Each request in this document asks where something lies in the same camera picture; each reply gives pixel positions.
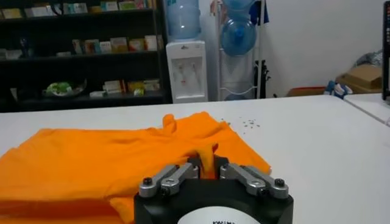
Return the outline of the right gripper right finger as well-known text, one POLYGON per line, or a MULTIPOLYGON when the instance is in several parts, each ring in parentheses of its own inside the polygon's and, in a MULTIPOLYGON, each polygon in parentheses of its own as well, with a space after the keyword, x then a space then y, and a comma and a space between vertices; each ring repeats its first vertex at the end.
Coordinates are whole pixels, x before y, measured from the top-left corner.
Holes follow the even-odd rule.
POLYGON ((270 195, 273 198, 289 197, 289 187, 281 178, 274 179, 254 166, 230 163, 226 157, 215 156, 214 160, 214 169, 219 179, 240 182, 250 195, 270 195))

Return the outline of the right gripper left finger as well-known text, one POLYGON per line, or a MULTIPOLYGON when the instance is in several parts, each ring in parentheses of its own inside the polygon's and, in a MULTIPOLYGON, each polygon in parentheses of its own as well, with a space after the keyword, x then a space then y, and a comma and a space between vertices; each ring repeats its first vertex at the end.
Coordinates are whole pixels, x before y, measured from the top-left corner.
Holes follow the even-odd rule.
POLYGON ((198 157, 187 159, 183 165, 167 165, 156 175, 143 178, 138 194, 143 198, 152 198, 159 192, 164 195, 177 194, 185 180, 200 177, 200 167, 198 157))

